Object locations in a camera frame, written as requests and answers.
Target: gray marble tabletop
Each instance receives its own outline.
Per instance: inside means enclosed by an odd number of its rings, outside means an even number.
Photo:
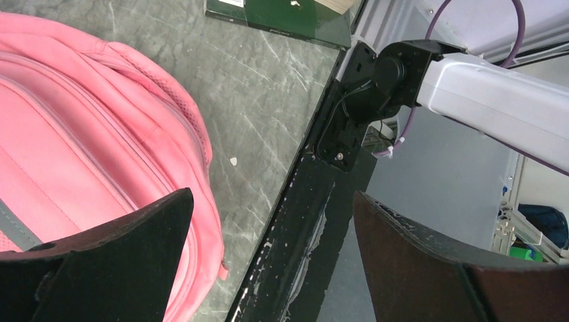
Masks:
[[[221,321],[338,51],[206,18],[203,0],[0,0],[0,11],[128,44],[196,100],[214,151],[211,188],[230,273],[215,283],[193,321]]]

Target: pink backpack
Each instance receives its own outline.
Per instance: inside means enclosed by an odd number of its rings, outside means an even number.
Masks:
[[[211,145],[183,87],[129,46],[0,13],[0,108],[0,199],[41,242],[191,189],[195,208],[164,317],[188,321],[227,270]],[[6,250],[20,251],[0,232]]]

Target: gray strap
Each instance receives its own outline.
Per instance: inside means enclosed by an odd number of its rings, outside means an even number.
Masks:
[[[42,243],[40,239],[14,215],[2,199],[0,199],[0,230],[23,251]]]

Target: dark blue fabric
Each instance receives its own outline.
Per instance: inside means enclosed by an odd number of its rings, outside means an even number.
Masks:
[[[520,205],[517,210],[559,248],[569,246],[567,218],[559,210],[549,206]]]

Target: green object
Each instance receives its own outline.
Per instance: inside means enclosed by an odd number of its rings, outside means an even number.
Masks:
[[[335,49],[351,43],[349,11],[340,15],[314,0],[245,0],[244,7],[206,0],[205,15]]]
[[[531,260],[536,262],[543,262],[544,260],[544,256],[541,253],[535,250],[528,250],[526,248],[519,248],[519,247],[510,248],[510,257],[521,258],[522,260]]]

